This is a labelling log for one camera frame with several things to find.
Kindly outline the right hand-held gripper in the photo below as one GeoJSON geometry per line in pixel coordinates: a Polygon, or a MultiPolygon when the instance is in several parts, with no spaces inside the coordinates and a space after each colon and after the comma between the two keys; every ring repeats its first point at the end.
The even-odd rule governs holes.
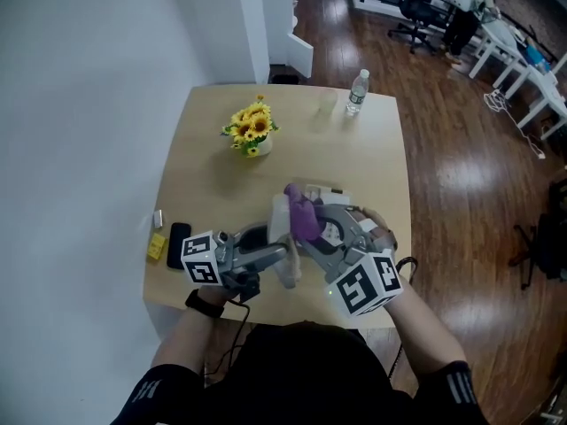
{"type": "Polygon", "coordinates": [[[315,240],[300,242],[329,281],[327,300],[349,318],[371,313],[403,291],[395,248],[372,240],[353,211],[350,205],[316,205],[322,232],[315,240]]]}

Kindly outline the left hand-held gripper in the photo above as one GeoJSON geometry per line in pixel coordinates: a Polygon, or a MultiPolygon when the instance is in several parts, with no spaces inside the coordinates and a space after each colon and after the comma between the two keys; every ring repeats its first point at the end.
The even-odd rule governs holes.
{"type": "Polygon", "coordinates": [[[213,231],[187,237],[182,241],[180,260],[193,283],[223,287],[247,302],[260,294],[259,273],[248,270],[265,270],[287,254],[287,244],[268,244],[268,224],[261,222],[242,228],[234,239],[213,231]]]}

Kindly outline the person's right hand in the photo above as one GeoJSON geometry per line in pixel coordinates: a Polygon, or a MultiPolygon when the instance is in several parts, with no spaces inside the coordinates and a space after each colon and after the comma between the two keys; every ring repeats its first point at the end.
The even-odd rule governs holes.
{"type": "Polygon", "coordinates": [[[395,234],[389,229],[385,219],[378,212],[369,208],[363,208],[361,212],[367,219],[372,220],[375,224],[375,227],[369,232],[377,251],[383,251],[384,249],[396,251],[398,249],[398,243],[395,234]]]}

